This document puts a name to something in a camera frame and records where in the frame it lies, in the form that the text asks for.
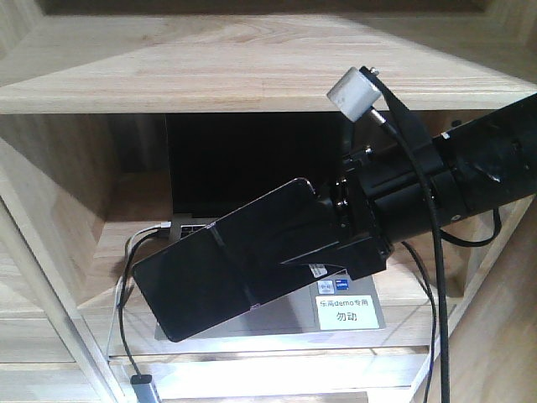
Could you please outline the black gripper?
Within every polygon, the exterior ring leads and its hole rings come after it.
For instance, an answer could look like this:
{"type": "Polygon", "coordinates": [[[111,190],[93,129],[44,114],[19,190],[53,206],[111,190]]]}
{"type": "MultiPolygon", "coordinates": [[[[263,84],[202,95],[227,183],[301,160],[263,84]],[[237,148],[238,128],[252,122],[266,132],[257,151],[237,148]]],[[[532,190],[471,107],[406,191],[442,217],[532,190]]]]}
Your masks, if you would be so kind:
{"type": "Polygon", "coordinates": [[[282,250],[282,266],[324,264],[346,269],[352,280],[386,269],[394,244],[431,231],[430,210],[408,157],[397,145],[367,153],[365,149],[335,147],[335,177],[322,184],[320,202],[341,210],[352,225],[349,249],[339,242],[282,250]]]}

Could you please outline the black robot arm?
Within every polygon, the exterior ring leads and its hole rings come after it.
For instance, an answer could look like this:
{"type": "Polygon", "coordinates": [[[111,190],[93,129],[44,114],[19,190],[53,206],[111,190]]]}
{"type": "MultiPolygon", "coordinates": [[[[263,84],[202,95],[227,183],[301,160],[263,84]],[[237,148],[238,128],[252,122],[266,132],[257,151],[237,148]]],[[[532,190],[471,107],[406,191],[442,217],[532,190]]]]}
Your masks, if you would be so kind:
{"type": "MultiPolygon", "coordinates": [[[[415,151],[440,226],[536,193],[536,97],[428,138],[415,151]]],[[[342,267],[354,279],[385,270],[395,243],[430,231],[419,180],[398,145],[357,149],[343,160],[343,239],[311,247],[287,264],[342,267]]]]}

